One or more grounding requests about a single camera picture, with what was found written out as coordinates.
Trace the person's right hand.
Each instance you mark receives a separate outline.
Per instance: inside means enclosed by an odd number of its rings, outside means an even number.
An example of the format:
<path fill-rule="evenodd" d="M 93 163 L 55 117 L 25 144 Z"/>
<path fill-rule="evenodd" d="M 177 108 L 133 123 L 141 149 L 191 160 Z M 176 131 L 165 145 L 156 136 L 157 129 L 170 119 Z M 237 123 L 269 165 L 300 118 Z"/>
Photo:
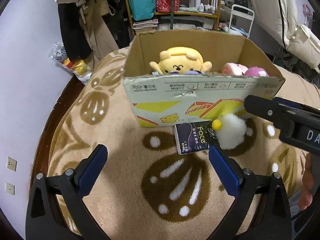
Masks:
<path fill-rule="evenodd" d="M 314 186 L 314 178 L 312 175 L 312 159 L 311 154 L 308 153 L 305 161 L 305 171 L 302 178 L 303 187 L 298 202 L 298 206 L 301 211 L 305 210 L 312 203 L 312 188 Z"/>

